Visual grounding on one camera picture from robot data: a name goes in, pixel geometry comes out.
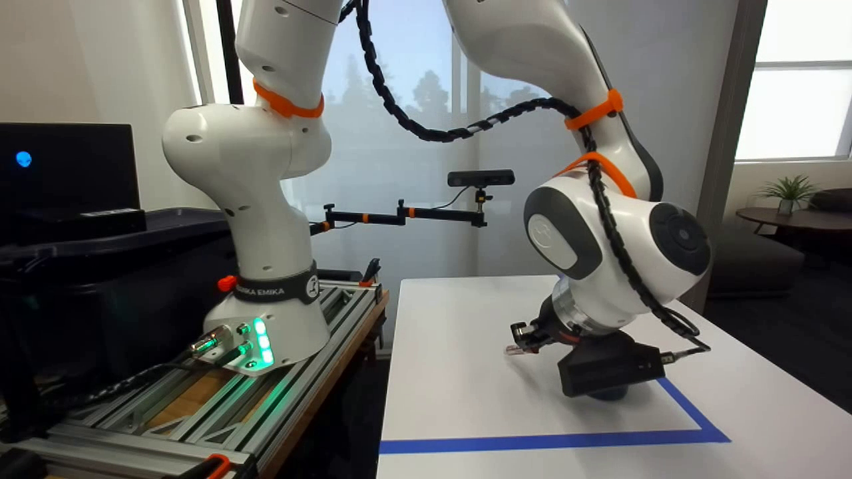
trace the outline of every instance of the potted plant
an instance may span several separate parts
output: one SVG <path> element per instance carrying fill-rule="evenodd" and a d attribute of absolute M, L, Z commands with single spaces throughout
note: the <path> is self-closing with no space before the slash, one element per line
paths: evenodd
<path fill-rule="evenodd" d="M 783 176 L 768 189 L 767 197 L 778 197 L 778 215 L 790 215 L 795 207 L 815 195 L 815 183 L 806 176 Z"/>

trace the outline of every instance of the blue light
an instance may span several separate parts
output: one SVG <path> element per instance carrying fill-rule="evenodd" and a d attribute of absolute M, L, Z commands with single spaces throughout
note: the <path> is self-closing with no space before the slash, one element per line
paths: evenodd
<path fill-rule="evenodd" d="M 25 152 L 25 148 L 20 148 L 20 152 L 16 152 L 16 161 L 19 161 L 19 167 L 31 167 L 31 152 Z"/>

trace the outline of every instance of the cable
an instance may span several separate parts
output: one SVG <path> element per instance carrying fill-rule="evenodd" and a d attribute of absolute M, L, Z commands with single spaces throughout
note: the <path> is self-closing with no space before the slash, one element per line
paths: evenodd
<path fill-rule="evenodd" d="M 462 187 L 449 203 L 445 203 L 445 205 L 437 205 L 437 207 L 429 207 L 429 211 L 445 211 L 445 207 L 449 207 L 449 205 L 455 205 L 457 203 L 457 197 L 462 195 L 462 192 L 467 192 L 471 187 Z"/>
<path fill-rule="evenodd" d="M 370 0 L 350 0 L 353 2 L 353 14 L 356 14 L 356 28 L 358 28 L 358 42 L 361 42 L 361 54 L 365 54 L 365 63 L 368 63 L 368 71 L 373 76 L 373 87 L 376 94 L 380 96 L 385 112 L 392 116 L 396 116 L 396 123 L 416 133 L 420 141 L 457 141 L 457 137 L 471 137 L 475 136 L 479 130 L 490 130 L 501 123 L 507 123 L 519 114 L 527 114 L 527 112 L 535 112 L 535 108 L 557 108 L 559 114 L 563 116 L 579 116 L 579 108 L 571 106 L 571 103 L 563 103 L 559 99 L 531 99 L 531 102 L 525 102 L 525 103 L 515 103 L 515 106 L 507 106 L 497 114 L 490 114 L 483 119 L 475 119 L 466 127 L 451 127 L 451 130 L 430 130 L 430 127 L 422 127 L 420 123 L 416 123 L 412 116 L 404 114 L 404 108 L 396 103 L 393 94 L 389 90 L 385 84 L 385 76 L 377 67 L 377 54 L 376 54 L 376 44 L 373 44 L 373 24 L 370 24 Z M 595 152 L 595 141 L 590 136 L 590 127 L 579 127 L 579 144 L 585 145 L 585 152 Z M 623 244 L 623 236 L 618 231 L 618 223 L 614 223 L 614 215 L 611 215 L 611 207 L 610 207 L 610 199 L 603 195 L 603 180 L 601 180 L 601 165 L 598 161 L 585 161 L 585 169 L 587 169 L 587 187 L 593 192 L 593 203 L 595 203 L 595 211 L 598 211 L 598 219 L 601 219 L 601 227 L 603 227 L 603 235 L 606 235 L 606 241 L 614 252 L 614 261 L 618 267 L 623 269 L 623 275 L 629 276 L 631 288 L 636 289 L 638 300 L 668 328 L 674 330 L 676 334 L 686 337 L 690 342 L 694 342 L 694 348 L 686 348 L 686 352 L 676 352 L 676 354 L 668 354 L 668 358 L 679 358 L 679 356 L 690 356 L 690 354 L 696 354 L 696 352 L 707 352 L 707 345 L 702 341 L 696 341 L 700 330 L 686 320 L 682 317 L 679 312 L 671 312 L 666 309 L 651 292 L 648 288 L 644 284 L 642 275 L 636 271 L 626 244 Z"/>
<path fill-rule="evenodd" d="M 668 328 L 674 330 L 676 334 L 686 337 L 690 342 L 694 342 L 694 348 L 690 352 L 682 352 L 679 356 L 686 356 L 691 352 L 707 352 L 707 345 L 702 341 L 696 341 L 700 330 L 679 312 L 674 309 L 666 309 L 651 292 L 648 288 L 644 284 L 642 275 L 636 271 L 626 244 L 623 244 L 623 236 L 618 231 L 618 223 L 614 223 L 614 215 L 611 215 L 611 207 L 610 207 L 610 199 L 603 195 L 603 179 L 601 179 L 601 165 L 598 161 L 585 161 L 585 169 L 587 169 L 587 187 L 593 192 L 593 203 L 595 203 L 595 211 L 598 211 L 598 219 L 601 219 L 601 227 L 603 227 L 603 235 L 606 235 L 606 241 L 611 247 L 611 255 L 621 267 L 621 271 L 629 276 L 631 288 L 636 289 L 638 300 Z"/>
<path fill-rule="evenodd" d="M 128 393 L 128 390 L 133 390 L 133 388 L 140 388 L 140 385 L 153 382 L 153 381 L 161 377 L 167 369 L 181 368 L 188 356 L 191 356 L 191 354 L 184 352 L 181 356 L 175 356 L 175 358 L 169 358 L 169 362 L 151 365 L 151 368 L 145 368 L 145 369 L 140 369 L 140 373 L 136 373 L 136 374 L 128 374 L 128 377 L 121 377 L 121 381 L 117 381 L 117 382 L 109 382 L 109 385 L 103 385 L 103 388 L 99 388 L 99 390 L 89 390 L 89 393 L 61 393 L 61 390 L 47 393 L 47 396 L 44 396 L 44 406 L 47 406 L 47 409 L 55 409 L 55 413 L 68 413 L 68 409 L 89 406 L 89 405 L 99 405 L 99 402 L 109 402 L 109 398 L 113 398 L 113 396 L 120 396 L 120 393 Z"/>
<path fill-rule="evenodd" d="M 234 362 L 237 356 L 241 356 L 245 354 L 245 342 L 238 342 L 237 348 L 232 348 L 232 352 L 226 352 L 226 354 L 220 354 L 220 356 L 214 356 L 213 362 L 210 362 L 210 368 L 213 369 L 217 369 L 217 368 L 222 368 L 222 365 L 229 365 L 229 362 Z"/>
<path fill-rule="evenodd" d="M 349 2 L 340 7 L 337 24 L 342 24 L 353 7 L 356 7 L 356 0 L 349 0 Z"/>
<path fill-rule="evenodd" d="M 416 133 L 420 141 L 441 141 L 441 144 L 449 144 L 449 141 L 457 141 L 457 137 L 471 137 L 475 136 L 479 130 L 490 130 L 501 123 L 507 123 L 519 114 L 527 114 L 527 112 L 535 112 L 535 108 L 557 108 L 562 112 L 563 116 L 578 116 L 579 112 L 571 108 L 569 103 L 562 103 L 557 99 L 531 99 L 531 102 L 521 102 L 515 106 L 507 106 L 497 114 L 490 114 L 483 119 L 475 119 L 466 127 L 451 127 L 451 130 L 433 130 L 433 127 L 422 127 L 420 123 L 416 123 L 412 116 L 408 116 L 408 112 L 396 103 L 392 87 L 385 84 L 385 76 L 377 67 L 377 54 L 376 54 L 376 44 L 373 44 L 373 24 L 370 24 L 370 0 L 353 0 L 356 7 L 353 7 L 353 16 L 356 16 L 356 32 L 358 32 L 358 42 L 361 42 L 361 54 L 365 54 L 365 63 L 368 63 L 368 71 L 373 76 L 373 87 L 376 94 L 380 96 L 384 102 L 384 108 L 410 133 Z"/>

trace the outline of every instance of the floor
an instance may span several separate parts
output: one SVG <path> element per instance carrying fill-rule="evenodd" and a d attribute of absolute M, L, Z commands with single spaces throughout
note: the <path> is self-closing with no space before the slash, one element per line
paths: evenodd
<path fill-rule="evenodd" d="M 784 297 L 710 300 L 706 317 L 852 413 L 852 267 L 808 264 Z"/>

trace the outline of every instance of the window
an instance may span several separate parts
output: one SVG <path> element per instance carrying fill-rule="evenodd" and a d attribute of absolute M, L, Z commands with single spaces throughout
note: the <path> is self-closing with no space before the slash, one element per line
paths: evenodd
<path fill-rule="evenodd" d="M 238 20 L 241 0 L 232 0 L 232 16 L 234 16 L 234 28 Z M 210 87 L 213 87 L 213 103 L 229 103 L 229 84 L 222 71 L 222 54 L 220 54 L 220 35 L 217 35 L 217 7 L 214 2 L 199 2 L 199 16 L 203 16 L 203 32 L 204 32 L 204 51 L 207 51 L 207 67 L 210 67 Z M 245 103 L 256 103 L 258 96 L 250 83 L 250 71 L 238 63 L 238 76 L 241 76 L 241 99 Z"/>
<path fill-rule="evenodd" d="M 848 0 L 768 0 L 738 159 L 848 159 L 848 18 Z"/>

